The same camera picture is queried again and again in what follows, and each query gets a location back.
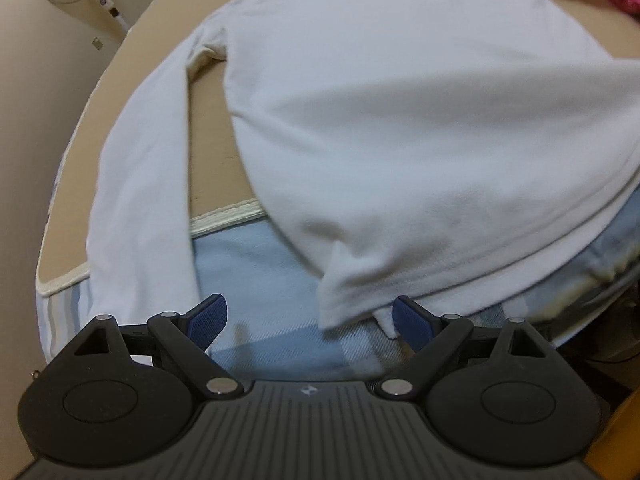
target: bed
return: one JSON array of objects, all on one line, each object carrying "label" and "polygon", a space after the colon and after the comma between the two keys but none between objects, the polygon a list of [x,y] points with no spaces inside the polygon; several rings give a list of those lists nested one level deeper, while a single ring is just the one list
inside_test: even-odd
[{"label": "bed", "polygon": [[[129,33],[82,114],[56,179],[36,276],[40,339],[48,360],[80,330],[92,304],[84,240],[104,139],[136,86],[226,1],[155,0]],[[606,0],[554,1],[612,56],[640,57],[640,27]],[[374,319],[328,332],[318,329],[319,277],[254,197],[225,108],[223,69],[223,63],[214,65],[191,87],[195,267],[201,295],[223,294],[229,308],[228,324],[209,354],[239,378],[379,377],[406,359],[408,349],[389,337],[393,327],[381,328]],[[240,216],[243,223],[238,223]],[[472,320],[499,326],[507,317],[527,317],[560,345],[634,282],[640,273],[639,256],[636,190],[607,229],[567,264]]]}]

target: light blue blanket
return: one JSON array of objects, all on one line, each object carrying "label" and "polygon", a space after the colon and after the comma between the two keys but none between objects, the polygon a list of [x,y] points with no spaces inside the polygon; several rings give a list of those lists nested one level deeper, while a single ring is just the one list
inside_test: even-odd
[{"label": "light blue blanket", "polygon": [[[228,304],[227,326],[209,353],[240,378],[369,379],[408,356],[404,345],[388,339],[373,319],[329,332],[318,330],[318,277],[268,219],[198,238],[194,252],[202,296],[219,293]],[[639,254],[636,190],[607,229],[570,262],[472,320],[500,326],[506,317],[541,322],[570,312],[572,328],[557,336],[564,340],[597,314],[593,309],[582,312],[579,300],[615,280]],[[40,338],[48,360],[80,330],[79,314],[86,313],[91,302],[89,280],[38,298]]]}]

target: logo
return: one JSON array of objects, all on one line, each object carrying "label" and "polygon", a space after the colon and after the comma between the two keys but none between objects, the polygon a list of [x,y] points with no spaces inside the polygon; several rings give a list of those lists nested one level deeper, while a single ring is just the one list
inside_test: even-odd
[{"label": "logo", "polygon": [[315,395],[316,393],[318,393],[320,390],[318,390],[315,386],[312,386],[311,384],[308,384],[307,386],[305,386],[304,388],[300,389],[300,392],[302,392],[303,394],[305,394],[307,397],[311,397],[312,395]]}]

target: black circular pad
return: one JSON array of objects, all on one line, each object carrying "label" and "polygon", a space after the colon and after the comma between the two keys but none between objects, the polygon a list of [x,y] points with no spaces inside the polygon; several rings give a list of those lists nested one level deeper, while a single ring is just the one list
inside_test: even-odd
[{"label": "black circular pad", "polygon": [[177,377],[130,358],[92,354],[45,368],[22,396],[18,421],[37,455],[105,467],[164,449],[192,413],[190,391]]},{"label": "black circular pad", "polygon": [[567,365],[531,357],[489,359],[453,372],[431,389],[426,412],[453,447],[516,467],[580,456],[599,421],[593,394]]},{"label": "black circular pad", "polygon": [[136,391],[120,381],[78,384],[63,401],[66,412],[81,422],[117,420],[130,413],[137,403]]},{"label": "black circular pad", "polygon": [[489,386],[482,393],[482,406],[505,422],[533,424],[554,412],[556,400],[541,386],[511,381]]}]

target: blue gripper pad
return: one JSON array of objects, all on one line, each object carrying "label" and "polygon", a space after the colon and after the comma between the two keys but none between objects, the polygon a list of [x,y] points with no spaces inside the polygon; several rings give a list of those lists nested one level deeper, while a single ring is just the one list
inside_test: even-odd
[{"label": "blue gripper pad", "polygon": [[394,301],[392,317],[396,330],[414,352],[421,350],[437,335],[431,323],[401,298]]},{"label": "blue gripper pad", "polygon": [[180,318],[184,334],[205,351],[226,325],[225,298],[213,294]]}]

